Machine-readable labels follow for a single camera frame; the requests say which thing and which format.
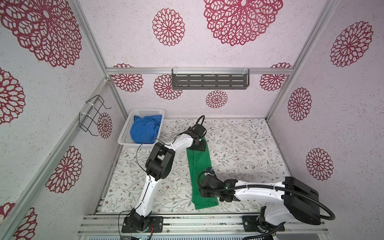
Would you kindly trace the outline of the blue tank top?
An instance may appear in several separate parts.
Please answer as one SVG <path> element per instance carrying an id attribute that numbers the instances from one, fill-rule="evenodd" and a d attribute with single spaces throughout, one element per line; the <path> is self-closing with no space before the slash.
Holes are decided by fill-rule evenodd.
<path id="1" fill-rule="evenodd" d="M 162 115 L 140 117 L 134 116 L 130 134 L 136 144 L 153 144 L 157 140 L 162 122 Z"/>

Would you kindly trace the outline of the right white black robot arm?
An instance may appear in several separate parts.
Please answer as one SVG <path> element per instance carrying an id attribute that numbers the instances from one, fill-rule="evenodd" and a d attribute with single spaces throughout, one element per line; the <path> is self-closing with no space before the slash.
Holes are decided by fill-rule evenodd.
<path id="1" fill-rule="evenodd" d="M 206 170 L 198 177 L 198 186 L 203 198 L 215 197 L 228 203 L 253 200 L 269 203 L 261 207 L 256 217 L 256 228 L 260 233 L 279 229 L 294 220 L 314 226 L 321 224 L 318 192 L 293 177 L 272 184 L 240 180 L 223 182 L 213 170 Z"/>

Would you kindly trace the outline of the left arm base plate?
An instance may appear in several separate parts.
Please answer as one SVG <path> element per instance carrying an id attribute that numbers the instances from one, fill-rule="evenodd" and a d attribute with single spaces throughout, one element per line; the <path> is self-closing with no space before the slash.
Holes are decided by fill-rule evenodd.
<path id="1" fill-rule="evenodd" d="M 128 233 L 161 233 L 163 231 L 164 217 L 148 217 L 144 223 L 138 226 L 134 219 L 126 216 L 123 222 L 121 232 Z"/>

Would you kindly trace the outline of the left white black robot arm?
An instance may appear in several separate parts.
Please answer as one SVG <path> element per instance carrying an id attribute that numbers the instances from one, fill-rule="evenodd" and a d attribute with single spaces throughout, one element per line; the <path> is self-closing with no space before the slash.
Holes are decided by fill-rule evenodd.
<path id="1" fill-rule="evenodd" d="M 178 134 L 170 143 L 158 142 L 154 145 L 145 164 L 146 181 L 138 204 L 127 216 L 126 227 L 129 230 L 144 232 L 150 225 L 150 215 L 153 210 L 155 196 L 163 179 L 171 172 L 175 156 L 186 150 L 205 151 L 207 133 L 201 124 L 195 124 L 186 131 Z"/>

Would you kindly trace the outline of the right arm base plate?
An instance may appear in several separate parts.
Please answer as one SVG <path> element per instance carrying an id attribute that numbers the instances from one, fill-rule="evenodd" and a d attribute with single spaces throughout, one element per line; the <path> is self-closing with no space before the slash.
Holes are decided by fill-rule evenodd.
<path id="1" fill-rule="evenodd" d="M 245 232 L 258 232 L 263 234 L 277 227 L 266 222 L 260 222 L 258 215 L 244 215 L 242 216 L 242 222 Z"/>

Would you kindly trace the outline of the green tank top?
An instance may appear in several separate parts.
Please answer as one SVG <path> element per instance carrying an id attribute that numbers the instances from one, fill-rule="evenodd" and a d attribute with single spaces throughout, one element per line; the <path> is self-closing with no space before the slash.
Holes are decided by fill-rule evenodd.
<path id="1" fill-rule="evenodd" d="M 214 207 L 219 205 L 217 198 L 203 198 L 198 184 L 204 179 L 204 175 L 200 176 L 200 174 L 207 168 L 212 167 L 208 144 L 206 143 L 204 151 L 187 149 L 187 159 L 191 177 L 192 203 L 194 205 L 194 209 L 197 211 L 212 210 Z"/>

